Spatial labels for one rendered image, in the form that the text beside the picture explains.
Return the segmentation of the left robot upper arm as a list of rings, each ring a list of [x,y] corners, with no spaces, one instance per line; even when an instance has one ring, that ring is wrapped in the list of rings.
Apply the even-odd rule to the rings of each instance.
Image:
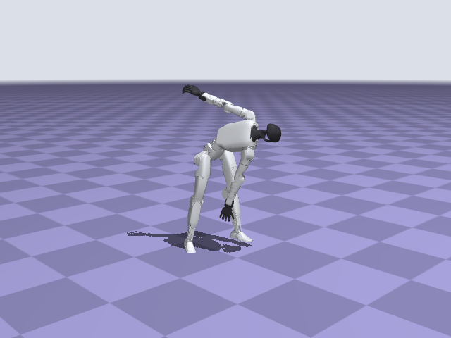
[[[231,104],[225,103],[223,110],[226,113],[234,113],[235,115],[240,116],[241,118],[246,118],[246,120],[253,120],[254,122],[257,122],[256,116],[253,111],[247,110],[245,108],[234,106]]]

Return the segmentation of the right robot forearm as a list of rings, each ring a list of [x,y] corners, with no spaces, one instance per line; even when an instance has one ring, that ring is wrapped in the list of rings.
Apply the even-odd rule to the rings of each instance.
[[[231,183],[231,187],[229,190],[229,193],[227,195],[226,203],[227,205],[231,206],[234,198],[236,197],[236,194],[238,190],[240,189],[241,184],[244,182],[244,178],[242,176],[237,176],[235,180]]]

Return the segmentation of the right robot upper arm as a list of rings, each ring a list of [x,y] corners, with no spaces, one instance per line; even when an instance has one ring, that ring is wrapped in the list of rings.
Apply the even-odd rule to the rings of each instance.
[[[248,146],[247,148],[244,148],[241,152],[241,160],[239,163],[239,166],[237,167],[237,170],[235,172],[234,179],[237,176],[242,176],[245,181],[245,176],[243,175],[243,172],[245,172],[250,164],[250,162],[254,159],[254,148]]]

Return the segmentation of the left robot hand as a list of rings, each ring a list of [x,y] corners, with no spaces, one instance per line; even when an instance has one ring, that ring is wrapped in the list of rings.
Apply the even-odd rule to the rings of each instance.
[[[198,96],[199,99],[201,99],[202,101],[206,101],[206,97],[202,96],[203,93],[205,92],[201,92],[200,89],[198,89],[196,86],[194,85],[186,85],[185,87],[183,87],[183,93],[184,92],[188,92],[191,93],[195,96]]]

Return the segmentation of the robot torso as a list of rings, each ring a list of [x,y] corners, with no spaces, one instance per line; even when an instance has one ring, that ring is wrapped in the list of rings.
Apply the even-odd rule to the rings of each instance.
[[[229,152],[242,152],[248,146],[257,147],[257,139],[255,142],[250,139],[251,128],[259,125],[253,120],[243,120],[235,123],[229,123],[218,129],[217,138],[206,144],[203,150],[209,151],[211,160],[220,158],[225,150]]]

